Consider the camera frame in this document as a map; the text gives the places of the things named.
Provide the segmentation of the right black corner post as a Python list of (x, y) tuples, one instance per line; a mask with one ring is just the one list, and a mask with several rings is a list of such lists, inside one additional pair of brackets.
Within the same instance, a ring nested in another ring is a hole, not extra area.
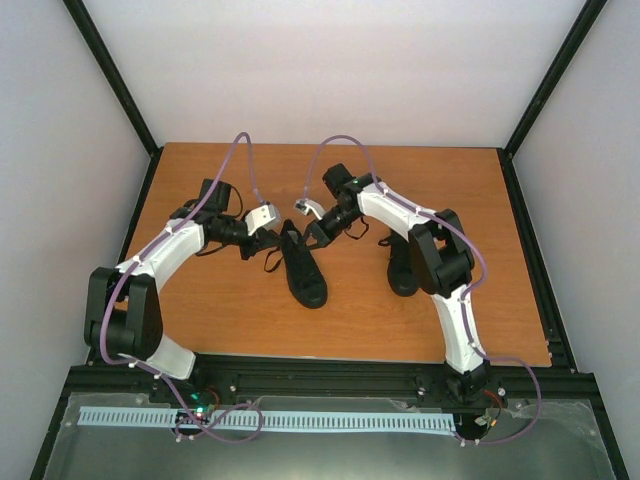
[(502, 164), (513, 161), (607, 3), (607, 0), (584, 2), (506, 146), (502, 149)]

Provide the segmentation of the black sneaker one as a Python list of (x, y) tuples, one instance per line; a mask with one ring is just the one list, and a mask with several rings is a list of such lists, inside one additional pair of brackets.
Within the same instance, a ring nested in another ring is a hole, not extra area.
[(328, 287), (318, 264), (293, 221), (284, 221), (280, 244), (269, 251), (264, 271), (275, 272), (284, 263), (289, 291), (305, 308), (319, 309), (328, 300)]

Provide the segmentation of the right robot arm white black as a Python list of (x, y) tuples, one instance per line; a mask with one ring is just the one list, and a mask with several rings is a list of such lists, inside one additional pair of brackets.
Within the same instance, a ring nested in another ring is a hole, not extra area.
[(304, 196), (295, 209), (315, 219), (305, 235), (325, 248), (357, 220), (370, 217), (408, 244), (412, 273), (436, 308), (445, 341), (443, 388), (459, 404), (473, 401), (489, 381), (489, 361), (471, 303), (472, 271), (479, 257), (459, 217), (422, 207), (392, 190), (377, 175), (355, 177), (341, 163), (329, 168), (325, 186), (336, 201), (329, 210)]

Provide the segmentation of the grey metal base plate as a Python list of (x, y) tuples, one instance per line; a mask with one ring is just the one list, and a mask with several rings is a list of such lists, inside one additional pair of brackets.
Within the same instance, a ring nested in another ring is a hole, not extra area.
[[(173, 408), (142, 394), (76, 394), (42, 479), (612, 479), (585, 400), (516, 400), (452, 435), (268, 433), (76, 424), (93, 407)], [(390, 399), (262, 397), (254, 411), (443, 413)]]

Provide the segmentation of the black corner post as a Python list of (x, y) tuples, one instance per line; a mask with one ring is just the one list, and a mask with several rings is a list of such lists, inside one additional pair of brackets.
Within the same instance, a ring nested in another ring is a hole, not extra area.
[(156, 156), (161, 148), (145, 122), (85, 3), (81, 0), (63, 0), (62, 3), (118, 100), (144, 150), (150, 157)]
[(502, 164), (513, 161), (607, 3), (607, 0), (584, 2), (506, 146), (502, 149)]

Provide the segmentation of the left black corner post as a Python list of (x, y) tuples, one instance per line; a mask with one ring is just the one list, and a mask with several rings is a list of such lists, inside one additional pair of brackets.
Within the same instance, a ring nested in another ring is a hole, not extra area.
[(85, 3), (81, 0), (63, 0), (62, 3), (118, 100), (144, 150), (150, 157), (156, 156), (161, 148), (145, 122)]

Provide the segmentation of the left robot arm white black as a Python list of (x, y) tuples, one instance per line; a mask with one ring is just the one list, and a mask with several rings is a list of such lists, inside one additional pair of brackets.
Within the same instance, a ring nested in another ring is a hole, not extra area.
[(277, 208), (264, 200), (237, 215), (227, 213), (235, 187), (212, 179), (200, 194), (174, 211), (161, 232), (138, 253), (113, 268), (95, 269), (88, 284), (84, 340), (110, 365), (143, 365), (173, 378), (186, 402), (201, 400), (208, 378), (194, 368), (196, 354), (164, 332), (159, 294), (178, 269), (209, 253), (209, 243), (235, 246), (247, 260), (275, 247)]

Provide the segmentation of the black sneaker with laces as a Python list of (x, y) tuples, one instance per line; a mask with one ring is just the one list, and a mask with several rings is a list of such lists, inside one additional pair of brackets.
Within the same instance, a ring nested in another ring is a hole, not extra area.
[(390, 249), (387, 280), (391, 290), (400, 297), (411, 297), (419, 289), (413, 274), (408, 242), (395, 231), (380, 240), (378, 245)]

